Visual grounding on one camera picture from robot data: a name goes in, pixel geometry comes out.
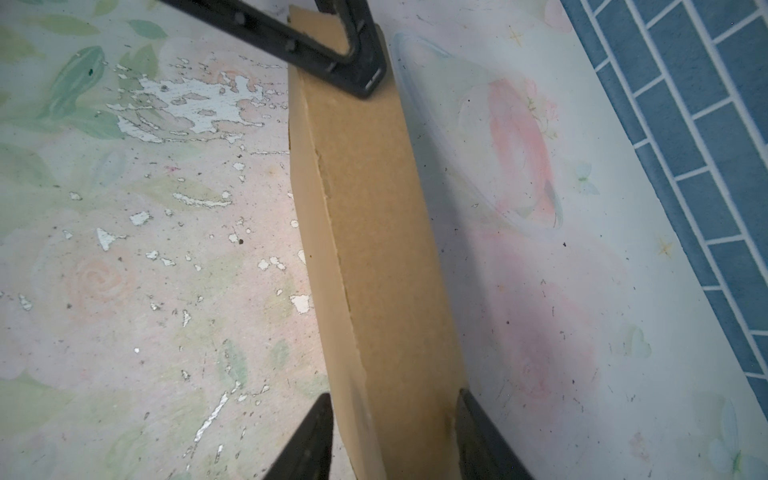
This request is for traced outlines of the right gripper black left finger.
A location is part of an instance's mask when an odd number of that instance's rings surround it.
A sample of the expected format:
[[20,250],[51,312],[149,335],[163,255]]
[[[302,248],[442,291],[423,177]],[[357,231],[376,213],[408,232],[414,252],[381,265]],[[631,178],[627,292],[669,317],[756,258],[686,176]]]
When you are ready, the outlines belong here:
[[318,396],[264,476],[265,480],[328,480],[333,458],[331,395]]

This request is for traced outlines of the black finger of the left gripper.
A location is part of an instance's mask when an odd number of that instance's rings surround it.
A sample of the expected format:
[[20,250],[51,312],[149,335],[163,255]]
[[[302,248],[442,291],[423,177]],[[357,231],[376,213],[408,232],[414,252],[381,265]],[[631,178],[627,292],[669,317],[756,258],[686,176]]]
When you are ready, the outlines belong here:
[[243,1],[168,0],[167,5],[316,76],[338,53]]
[[331,54],[318,78],[353,96],[371,96],[387,72],[382,42],[367,1],[315,2],[321,13],[339,17],[348,42],[346,54]]

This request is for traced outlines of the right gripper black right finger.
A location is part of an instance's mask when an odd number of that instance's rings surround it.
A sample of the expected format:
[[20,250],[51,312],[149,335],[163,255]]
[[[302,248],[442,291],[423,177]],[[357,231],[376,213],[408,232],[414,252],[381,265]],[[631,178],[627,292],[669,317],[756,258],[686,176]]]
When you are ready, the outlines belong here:
[[463,480],[534,479],[468,389],[458,394],[455,432]]

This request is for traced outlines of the brown cardboard paper box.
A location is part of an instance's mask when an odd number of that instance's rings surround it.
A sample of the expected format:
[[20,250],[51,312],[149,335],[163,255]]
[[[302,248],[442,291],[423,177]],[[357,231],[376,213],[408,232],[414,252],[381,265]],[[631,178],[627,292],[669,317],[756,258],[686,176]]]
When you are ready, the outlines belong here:
[[290,176],[342,442],[359,479],[456,479],[458,334],[397,85],[288,71]]

